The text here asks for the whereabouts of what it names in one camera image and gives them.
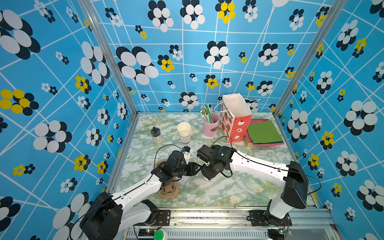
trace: clear bottle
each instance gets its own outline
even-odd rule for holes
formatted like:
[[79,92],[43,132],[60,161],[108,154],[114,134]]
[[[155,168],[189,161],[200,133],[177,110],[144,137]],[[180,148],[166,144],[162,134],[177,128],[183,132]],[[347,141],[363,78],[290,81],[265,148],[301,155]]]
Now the clear bottle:
[[152,135],[152,138],[153,138],[153,141],[156,143],[156,144],[160,144],[163,142],[163,138],[161,136],[161,132],[160,132],[160,129],[157,128],[157,127],[153,127],[151,129],[151,135]]

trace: blue wallpaper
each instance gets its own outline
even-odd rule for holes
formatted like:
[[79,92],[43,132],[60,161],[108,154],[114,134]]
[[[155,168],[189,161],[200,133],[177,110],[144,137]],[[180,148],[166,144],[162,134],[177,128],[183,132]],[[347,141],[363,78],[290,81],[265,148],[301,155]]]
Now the blue wallpaper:
[[383,13],[349,0],[278,115],[343,239],[384,238]]
[[94,0],[139,111],[200,111],[224,94],[274,111],[333,0]]
[[3,1],[0,45],[0,239],[77,239],[132,116],[77,1]]

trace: pink cloth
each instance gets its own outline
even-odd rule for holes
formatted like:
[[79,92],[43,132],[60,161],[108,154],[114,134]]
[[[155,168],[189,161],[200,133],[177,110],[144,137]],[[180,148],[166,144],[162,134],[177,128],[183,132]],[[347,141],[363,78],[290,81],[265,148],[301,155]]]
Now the pink cloth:
[[[268,119],[251,119],[250,123],[254,122],[267,122]],[[245,137],[247,138],[248,142],[252,142],[252,140],[249,138],[248,131],[245,132]],[[264,144],[254,144],[254,146],[276,146],[276,145],[284,145],[283,142],[277,142],[277,143],[264,143]]]

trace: stack of colored napkins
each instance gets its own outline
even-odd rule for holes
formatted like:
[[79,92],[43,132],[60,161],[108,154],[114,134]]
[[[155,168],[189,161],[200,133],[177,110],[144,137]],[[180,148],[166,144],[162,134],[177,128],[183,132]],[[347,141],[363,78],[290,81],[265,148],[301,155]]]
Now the stack of colored napkins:
[[252,119],[244,137],[247,147],[283,145],[283,138],[277,132],[272,121]]

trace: table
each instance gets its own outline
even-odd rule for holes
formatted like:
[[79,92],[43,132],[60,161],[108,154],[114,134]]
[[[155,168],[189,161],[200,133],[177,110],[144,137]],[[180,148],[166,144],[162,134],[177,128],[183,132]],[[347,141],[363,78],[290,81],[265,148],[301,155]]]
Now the table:
[[[202,165],[204,162],[196,157],[196,151],[203,145],[211,144],[224,136],[219,127],[217,136],[205,139],[202,134],[202,117],[200,113],[140,113],[139,121],[132,139],[128,156],[118,182],[117,191],[126,189],[146,177],[153,169],[156,151],[163,145],[175,144],[182,147],[177,136],[176,127],[180,122],[189,122],[192,126],[191,141],[188,144],[193,149],[189,161]],[[272,113],[254,113],[252,119],[270,119],[276,126],[278,123]],[[158,127],[163,136],[161,144],[155,144],[150,134],[152,127]],[[215,144],[229,146],[226,138],[219,139]],[[233,143],[239,151],[270,162],[289,164],[294,161],[287,145],[245,147],[244,141]],[[169,154],[178,150],[175,146],[166,146],[157,154],[156,161],[167,159]],[[217,175],[211,182],[206,182],[201,173],[194,177],[184,176],[178,181],[180,193],[174,199],[164,200],[158,193],[148,197],[157,207],[196,207],[196,206],[266,206],[281,190],[275,184],[246,173],[234,172],[226,178]],[[307,205],[314,205],[310,196]]]

